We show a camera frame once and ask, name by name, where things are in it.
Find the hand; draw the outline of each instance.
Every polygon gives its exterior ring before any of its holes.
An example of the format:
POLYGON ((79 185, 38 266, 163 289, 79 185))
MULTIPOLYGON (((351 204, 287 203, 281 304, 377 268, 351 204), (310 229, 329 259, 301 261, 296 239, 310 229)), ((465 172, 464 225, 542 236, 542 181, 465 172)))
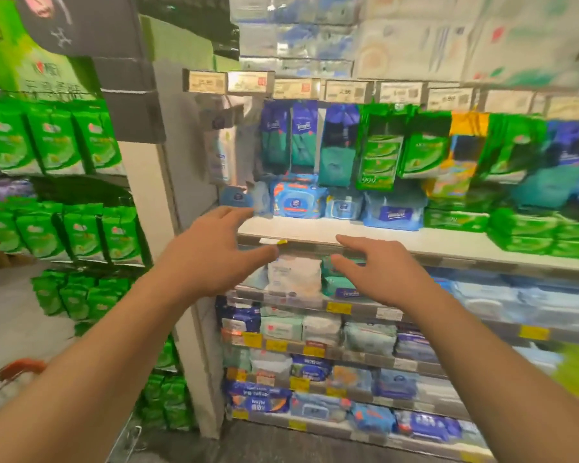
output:
POLYGON ((342 255, 332 255, 330 260, 362 295, 374 301, 411 315, 409 310, 417 304, 416 298, 427 288, 439 287, 401 242, 343 235, 336 239, 341 245, 365 254, 364 267, 342 255))
POLYGON ((151 271, 171 298, 222 295, 278 257, 276 246, 238 250, 236 231, 253 209, 221 206, 197 218, 165 248, 151 271))

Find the forearm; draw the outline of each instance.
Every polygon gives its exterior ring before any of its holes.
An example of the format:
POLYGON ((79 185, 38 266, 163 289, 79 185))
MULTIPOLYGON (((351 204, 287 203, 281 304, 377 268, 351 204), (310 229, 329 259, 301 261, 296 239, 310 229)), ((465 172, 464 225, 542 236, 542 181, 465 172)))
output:
POLYGON ((104 461, 171 327, 191 302, 177 305, 160 293, 157 276, 153 269, 140 278, 1 410, 0 463, 104 461))
POLYGON ((499 461, 579 461, 578 399, 436 284, 407 311, 499 461))

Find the shopping cart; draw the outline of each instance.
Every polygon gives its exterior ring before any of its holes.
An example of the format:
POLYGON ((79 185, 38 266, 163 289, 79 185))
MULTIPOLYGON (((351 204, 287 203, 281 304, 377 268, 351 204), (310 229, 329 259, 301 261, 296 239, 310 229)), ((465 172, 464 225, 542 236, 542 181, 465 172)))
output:
MULTIPOLYGON (((14 398, 35 375, 43 372, 47 364, 41 360, 19 359, 0 369, 0 408, 14 398)), ((137 445, 141 426, 131 414, 116 443, 112 448, 107 463, 127 463, 137 445)))

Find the finger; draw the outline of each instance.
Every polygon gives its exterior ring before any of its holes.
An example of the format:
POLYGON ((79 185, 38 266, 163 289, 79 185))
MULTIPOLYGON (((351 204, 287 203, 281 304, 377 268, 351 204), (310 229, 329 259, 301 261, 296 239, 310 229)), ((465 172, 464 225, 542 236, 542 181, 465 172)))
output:
POLYGON ((348 260, 343 255, 338 254, 331 255, 330 261, 335 269, 341 272, 348 280, 352 281, 354 285, 356 285, 356 282, 360 282, 363 275, 363 267, 358 266, 352 260, 348 260))
POLYGON ((272 263, 279 256, 279 249, 276 245, 266 245, 252 250, 242 250, 236 261, 241 267, 241 273, 246 278, 252 272, 262 266, 272 263))
POLYGON ((369 250, 369 246, 371 245, 372 241, 366 237, 350 237, 341 234, 337 234, 336 239, 344 247, 358 250, 359 252, 363 253, 367 253, 367 250, 369 250))
POLYGON ((224 221, 227 219, 235 230, 247 221, 247 219, 253 217, 253 208, 233 208, 231 212, 223 216, 224 221))
POLYGON ((232 211, 231 206, 219 206, 213 210, 208 211, 208 213, 204 214, 203 217, 211 218, 211 219, 221 219, 226 214, 232 211))

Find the right hand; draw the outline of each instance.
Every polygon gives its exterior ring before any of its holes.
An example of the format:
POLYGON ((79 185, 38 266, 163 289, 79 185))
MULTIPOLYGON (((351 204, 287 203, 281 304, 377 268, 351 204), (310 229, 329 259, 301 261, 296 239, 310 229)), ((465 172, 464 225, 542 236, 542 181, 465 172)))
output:
POLYGON ((364 267, 342 255, 332 255, 334 267, 352 281, 358 292, 374 301, 410 314, 425 289, 438 287, 401 242, 337 235, 339 243, 363 252, 364 267))

